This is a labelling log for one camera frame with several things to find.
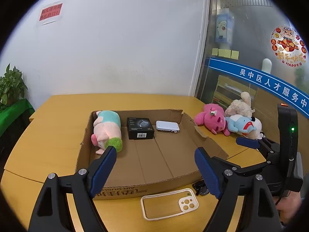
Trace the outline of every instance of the barcode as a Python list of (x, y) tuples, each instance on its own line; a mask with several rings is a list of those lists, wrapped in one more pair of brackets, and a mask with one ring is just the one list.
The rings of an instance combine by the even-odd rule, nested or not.
[(146, 138), (147, 133), (138, 133), (137, 137), (138, 138)]

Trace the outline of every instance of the human hand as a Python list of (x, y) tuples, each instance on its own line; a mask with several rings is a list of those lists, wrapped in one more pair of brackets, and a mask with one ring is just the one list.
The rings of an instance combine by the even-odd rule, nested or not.
[[(278, 199), (279, 197), (274, 196), (274, 203), (276, 203)], [(283, 224), (287, 224), (297, 212), (301, 204), (302, 200), (300, 197), (300, 192), (297, 193), (290, 191), (287, 197), (282, 197), (276, 206), (277, 210), (280, 210), (280, 221), (282, 221)]]

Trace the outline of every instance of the black product box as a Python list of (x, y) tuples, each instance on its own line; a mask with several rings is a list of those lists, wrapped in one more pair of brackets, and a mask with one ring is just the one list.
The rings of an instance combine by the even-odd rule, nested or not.
[(129, 139), (152, 139), (154, 129), (149, 118), (127, 118)]

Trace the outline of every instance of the blue gripper pad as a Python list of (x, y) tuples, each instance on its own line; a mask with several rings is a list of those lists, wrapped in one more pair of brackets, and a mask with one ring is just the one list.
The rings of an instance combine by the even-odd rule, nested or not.
[(237, 137), (236, 143), (237, 143), (237, 145), (252, 148), (252, 149), (259, 149), (260, 148), (259, 142), (255, 139)]
[(204, 156), (200, 148), (197, 148), (194, 153), (195, 164), (197, 165), (202, 177), (205, 181), (209, 192), (216, 196), (217, 199), (220, 199), (222, 192), (219, 187), (219, 179), (212, 169), (211, 165), (208, 163), (207, 158)]
[(114, 147), (109, 146), (105, 150), (105, 152), (101, 155), (101, 158), (95, 159), (91, 163), (91, 165), (88, 167), (88, 169), (90, 169), (90, 167), (93, 165), (93, 163), (95, 165), (96, 160), (97, 160), (97, 162), (99, 162), (99, 160), (102, 159), (102, 161), (99, 165), (95, 165), (97, 167), (97, 170), (95, 171), (95, 173), (92, 176), (91, 187), (90, 187), (90, 190), (89, 190), (89, 195), (92, 198), (94, 198), (94, 196), (96, 194), (101, 192), (107, 178), (109, 177), (109, 174), (111, 173), (111, 171), (112, 171), (112, 169), (115, 165), (116, 158), (117, 158), (116, 149)]

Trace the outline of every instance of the wooden table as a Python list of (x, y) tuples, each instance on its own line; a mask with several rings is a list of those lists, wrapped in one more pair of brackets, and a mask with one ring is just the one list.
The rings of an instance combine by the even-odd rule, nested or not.
[[(1, 180), (1, 189), (25, 227), (29, 226), (38, 193), (50, 172), (73, 174), (88, 122), (95, 110), (182, 109), (191, 117), (202, 110), (194, 97), (145, 94), (79, 94), (50, 97), (32, 116), (31, 123), (15, 145)], [(235, 137), (211, 136), (228, 153), (229, 161), (240, 166), (264, 161), (259, 152), (238, 146)], [(234, 231), (240, 215), (239, 197), (229, 231)], [(83, 231), (73, 197), (68, 202), (76, 231)], [(95, 206), (110, 232), (117, 231), (202, 231), (217, 204), (212, 195), (198, 196), (199, 208), (183, 216), (155, 222), (143, 218), (140, 198), (97, 200)]]

